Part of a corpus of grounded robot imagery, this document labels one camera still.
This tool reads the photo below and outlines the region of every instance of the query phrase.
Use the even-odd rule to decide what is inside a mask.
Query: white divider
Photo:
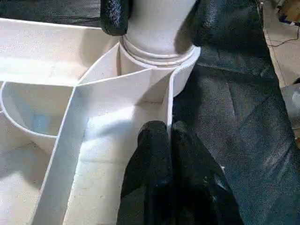
[[[72,86],[119,40],[101,29],[0,18],[0,80]]]
[[[72,88],[6,82],[0,102],[6,117],[49,155]]]
[[[80,91],[74,88],[46,172],[32,225],[62,224],[87,121],[83,98]]]
[[[127,75],[147,68],[155,69],[154,66],[135,60],[126,52],[121,43],[117,43],[110,51],[94,63],[94,65],[80,79],[79,84],[100,81],[120,75]],[[159,73],[161,74],[162,71],[171,72],[173,70],[174,68],[160,69]]]

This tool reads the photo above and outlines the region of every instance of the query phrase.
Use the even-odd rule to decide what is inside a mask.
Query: white compartment
[[[30,222],[49,156],[0,112],[0,224]]]
[[[6,117],[51,154],[72,88],[5,82],[0,102]]]
[[[173,96],[184,88],[198,53],[171,78],[150,68],[75,88],[33,225],[116,223],[138,132],[150,120],[170,128]]]
[[[0,18],[0,80],[74,86],[119,40],[99,28]]]

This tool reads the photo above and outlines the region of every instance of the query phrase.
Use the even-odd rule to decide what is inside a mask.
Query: floor
[[[277,17],[276,3],[264,1],[264,32],[268,45],[278,45],[297,37],[297,26],[281,23]],[[279,86],[292,84],[300,77],[300,39],[286,42],[281,46],[269,46]]]

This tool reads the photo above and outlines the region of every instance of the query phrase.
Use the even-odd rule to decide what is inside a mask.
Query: black gloved fingers
[[[239,207],[220,165],[198,136],[178,121],[172,127],[174,174],[195,224],[242,225]]]
[[[132,0],[101,0],[100,18],[102,29],[112,36],[126,34]]]

